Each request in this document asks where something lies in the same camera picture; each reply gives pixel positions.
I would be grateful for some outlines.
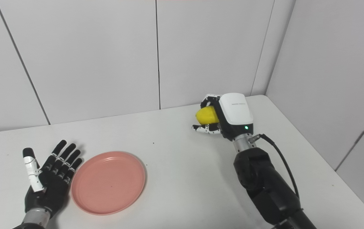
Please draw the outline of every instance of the pink plate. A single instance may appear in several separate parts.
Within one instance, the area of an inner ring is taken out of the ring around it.
[[[134,203],[144,183],[144,167],[136,157],[125,152],[106,152],[94,156],[76,172],[72,198],[85,212],[109,215]]]

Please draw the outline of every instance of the white table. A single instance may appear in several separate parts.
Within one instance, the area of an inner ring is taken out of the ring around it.
[[[285,155],[302,207],[315,226],[364,228],[364,204],[288,119],[265,96],[247,101],[255,132],[267,134]],[[12,228],[24,217],[29,182],[22,149],[32,147],[42,163],[61,139],[76,143],[86,160],[113,150],[136,155],[145,164],[147,183],[132,206],[109,216],[89,215],[70,199],[47,228],[271,228],[237,180],[233,144],[191,129],[198,109],[185,106],[0,132],[0,229]],[[269,152],[290,183],[275,150],[262,139],[257,145]]]

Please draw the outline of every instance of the black cable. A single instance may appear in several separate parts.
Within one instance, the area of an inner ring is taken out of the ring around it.
[[[278,152],[278,154],[280,155],[281,159],[282,159],[282,162],[284,163],[285,165],[285,168],[286,170],[288,171],[288,174],[289,174],[289,177],[291,178],[291,181],[292,181],[292,185],[293,185],[293,189],[295,191],[295,194],[296,196],[299,198],[299,192],[298,192],[298,186],[296,185],[296,182],[295,182],[295,179],[293,178],[293,175],[292,175],[292,172],[291,172],[291,169],[289,168],[289,165],[288,163],[286,162],[285,160],[285,157],[284,155],[282,155],[282,152],[278,149],[278,146],[275,145],[275,142],[272,141],[267,135],[265,134],[260,134],[260,138],[264,139],[265,141],[267,141],[269,144],[271,144],[275,150]]]

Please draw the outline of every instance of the robot finger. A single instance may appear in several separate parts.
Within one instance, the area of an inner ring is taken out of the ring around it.
[[[61,169],[59,170],[59,177],[63,178],[67,171],[69,170],[69,167],[71,164],[75,161],[75,159],[80,155],[80,150],[75,150],[69,158],[65,161],[65,163],[62,165]]]
[[[205,106],[209,106],[212,102],[217,101],[220,98],[220,95],[217,94],[207,94],[205,98],[200,103],[200,108],[204,108]]]
[[[52,151],[51,155],[48,157],[48,159],[45,161],[44,165],[41,168],[41,171],[47,171],[52,168],[54,165],[57,156],[59,155],[60,151],[64,148],[66,145],[65,140],[61,140],[55,147],[55,149]]]
[[[71,167],[69,168],[69,171],[66,173],[66,176],[64,178],[64,181],[67,184],[70,184],[73,175],[75,174],[76,169],[78,169],[79,165],[82,164],[82,159],[78,158],[76,159],[76,161],[71,165]]]
[[[207,134],[220,134],[220,128],[218,123],[206,124],[206,125],[192,125],[192,129],[197,132],[207,133]]]
[[[44,185],[38,178],[40,170],[37,159],[35,159],[34,151],[31,148],[23,149],[23,158],[32,190],[34,190],[34,192],[44,190]]]
[[[70,144],[63,153],[59,156],[59,158],[55,161],[54,165],[52,166],[52,172],[57,174],[58,171],[61,169],[62,165],[64,164],[64,161],[69,156],[69,154],[76,148],[76,145],[74,143]]]

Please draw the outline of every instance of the yellow fruit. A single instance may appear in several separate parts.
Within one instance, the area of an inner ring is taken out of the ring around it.
[[[200,109],[196,113],[196,119],[201,125],[218,123],[219,119],[217,118],[216,111],[213,106],[207,106]]]

